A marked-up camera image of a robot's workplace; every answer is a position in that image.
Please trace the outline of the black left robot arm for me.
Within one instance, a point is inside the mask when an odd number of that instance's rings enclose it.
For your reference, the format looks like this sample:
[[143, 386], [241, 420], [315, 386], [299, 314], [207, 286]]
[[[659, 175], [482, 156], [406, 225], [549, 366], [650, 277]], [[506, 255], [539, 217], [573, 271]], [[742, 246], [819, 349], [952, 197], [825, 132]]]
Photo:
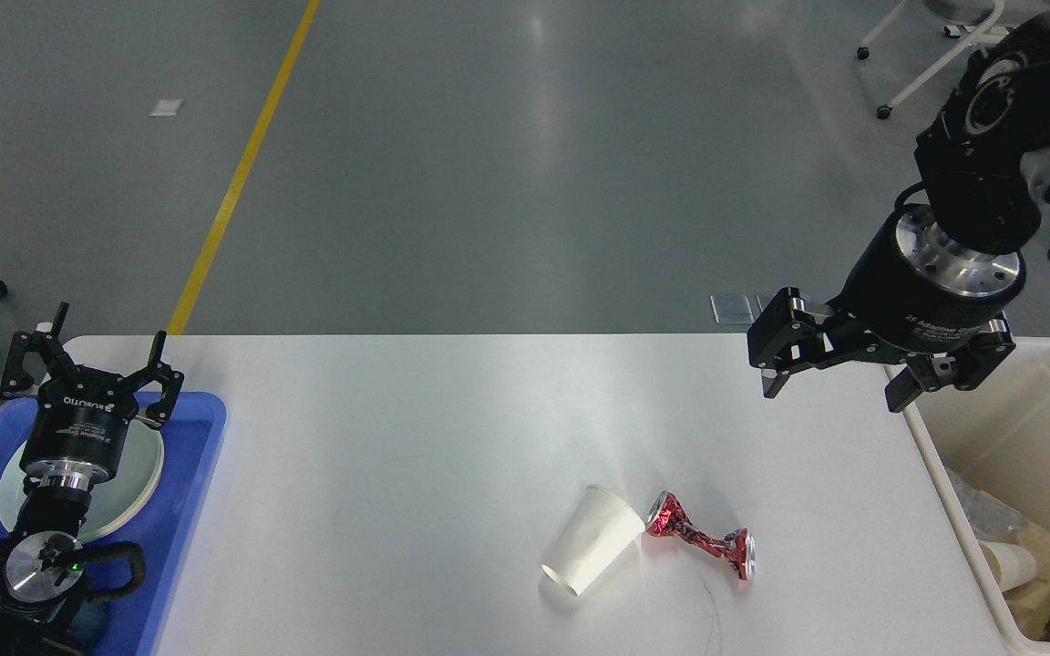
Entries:
[[0, 655], [83, 655], [76, 618], [138, 592], [147, 576], [135, 541], [88, 547], [79, 532], [94, 488], [117, 477], [129, 429], [167, 423], [184, 376], [164, 361], [164, 331], [133, 373], [75, 362], [61, 341], [67, 312], [62, 302], [49, 329], [14, 333], [0, 379], [1, 399], [37, 403], [20, 464], [25, 502], [0, 533]]

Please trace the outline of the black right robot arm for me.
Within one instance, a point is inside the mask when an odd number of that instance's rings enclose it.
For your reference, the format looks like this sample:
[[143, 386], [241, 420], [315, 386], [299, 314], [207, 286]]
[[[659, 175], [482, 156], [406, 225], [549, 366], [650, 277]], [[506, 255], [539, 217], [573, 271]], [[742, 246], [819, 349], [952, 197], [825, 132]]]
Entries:
[[1050, 204], [1050, 10], [968, 62], [915, 161], [920, 179], [840, 293], [816, 303], [780, 288], [747, 329], [764, 397], [803, 371], [897, 365], [886, 402], [898, 414], [925, 392], [976, 389], [1015, 350], [1004, 311]]

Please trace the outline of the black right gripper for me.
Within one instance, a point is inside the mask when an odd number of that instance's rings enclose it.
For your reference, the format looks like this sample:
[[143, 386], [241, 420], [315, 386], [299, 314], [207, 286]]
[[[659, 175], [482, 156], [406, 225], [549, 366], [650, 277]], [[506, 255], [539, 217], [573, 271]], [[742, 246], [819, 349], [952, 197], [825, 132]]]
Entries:
[[904, 205], [875, 233], [830, 304], [796, 287], [776, 291], [747, 329], [747, 361], [772, 399], [795, 374], [879, 363], [886, 354], [880, 339], [934, 353], [899, 360], [884, 394], [888, 410], [900, 414], [926, 392], [973, 392], [987, 381], [1016, 348], [1001, 313], [1025, 283], [1018, 252], [964, 248], [939, 227], [930, 205]]

